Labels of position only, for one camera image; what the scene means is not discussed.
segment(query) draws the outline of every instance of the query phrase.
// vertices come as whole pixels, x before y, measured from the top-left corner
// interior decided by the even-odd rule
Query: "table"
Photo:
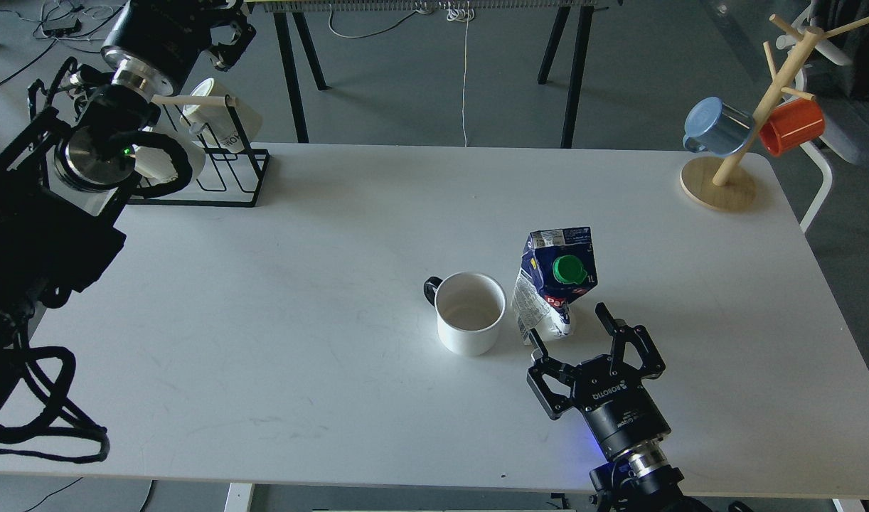
[[[0,471],[588,492],[604,460],[545,416],[512,323],[455,356],[422,298],[460,271],[510,292],[530,230],[588,225],[598,286],[549,350],[606,352],[598,301],[649,328],[686,493],[869,498],[869,375],[762,156],[723,214],[681,191],[684,152],[268,147],[256,208],[128,207],[125,249],[39,326],[110,457]]]
[[[308,67],[311,69],[311,76],[314,78],[314,85],[318,91],[328,90],[327,81],[324,80],[324,72],[321,71],[321,64],[318,61],[317,52],[314,50],[314,42],[311,39],[311,32],[308,29],[308,23],[305,21],[305,11],[330,11],[330,10],[347,10],[347,11],[380,11],[380,10],[403,10],[412,11],[415,9],[446,9],[445,6],[454,7],[454,9],[488,9],[489,7],[537,7],[537,6],[552,6],[557,7],[558,12],[555,14],[555,22],[552,24],[551,35],[548,36],[548,44],[545,46],[545,55],[542,57],[542,64],[539,65],[539,74],[536,78],[536,83],[545,85],[548,83],[548,73],[551,72],[552,64],[555,62],[555,55],[558,54],[558,44],[561,42],[561,35],[564,33],[564,27],[567,25],[567,18],[570,14],[571,6],[579,6],[577,14],[577,35],[574,38],[574,56],[571,62],[570,83],[567,86],[567,104],[565,104],[564,124],[561,129],[561,144],[560,148],[570,149],[574,143],[574,128],[577,126],[577,111],[580,108],[580,93],[583,85],[583,72],[585,69],[585,61],[587,60],[587,47],[590,43],[590,31],[592,30],[593,14],[596,12],[595,0],[528,0],[515,1],[505,0],[503,2],[467,0],[466,2],[415,2],[406,0],[380,0],[380,1],[358,1],[358,2],[318,2],[308,0],[304,2],[274,2],[272,0],[249,0],[250,7],[255,4],[263,4],[266,12],[273,13],[273,26],[276,29],[276,38],[279,46],[279,58],[282,61],[282,69],[284,69],[284,78],[286,79],[286,91],[289,96],[289,106],[292,108],[292,123],[295,126],[295,137],[298,142],[308,142],[308,126],[305,124],[305,112],[302,107],[302,92],[299,87],[298,71],[295,68],[295,58],[292,55],[292,37],[289,35],[289,24],[286,21],[286,13],[292,15],[292,20],[295,22],[295,28],[298,32],[299,39],[302,42],[302,48],[305,51],[305,58],[308,60]]]

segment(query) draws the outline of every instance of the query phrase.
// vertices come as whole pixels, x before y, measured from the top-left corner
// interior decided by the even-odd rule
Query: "wooden base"
[[[681,169],[681,188],[692,200],[705,207],[719,211],[747,210],[757,195],[754,179],[738,166],[722,187],[713,185],[713,176],[720,168],[722,159],[704,156],[685,164]]]

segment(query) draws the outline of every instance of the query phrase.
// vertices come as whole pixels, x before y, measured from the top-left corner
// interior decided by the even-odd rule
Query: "wooden mug stand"
[[[684,188],[684,191],[693,200],[705,207],[713,208],[713,210],[741,211],[750,207],[757,195],[757,186],[754,184],[754,179],[741,168],[741,159],[744,158],[750,145],[757,138],[760,129],[769,120],[772,111],[778,106],[783,93],[806,98],[806,100],[814,100],[812,94],[793,90],[789,84],[792,84],[818,43],[859,26],[867,25],[869,16],[827,32],[815,26],[807,26],[802,29],[804,33],[796,31],[794,27],[776,14],[770,16],[769,20],[787,35],[795,38],[798,43],[795,45],[795,49],[789,52],[789,57],[779,70],[776,69],[776,64],[773,62],[769,41],[763,43],[763,51],[767,56],[772,84],[769,85],[762,100],[754,110],[754,127],[749,139],[739,150],[724,159],[718,158],[718,156],[702,156],[699,159],[692,159],[684,166],[684,169],[681,169],[681,187]]]

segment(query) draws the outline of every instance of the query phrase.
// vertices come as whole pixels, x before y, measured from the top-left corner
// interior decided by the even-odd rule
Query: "red mug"
[[[823,111],[815,101],[800,97],[783,103],[773,110],[767,123],[760,129],[760,142],[772,156],[823,135],[826,128]]]

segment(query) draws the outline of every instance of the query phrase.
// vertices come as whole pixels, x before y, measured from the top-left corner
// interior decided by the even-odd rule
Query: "green bottle cap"
[[[573,254],[565,254],[555,259],[552,264],[555,281],[561,284],[582,284],[587,279],[587,270],[583,262]]]

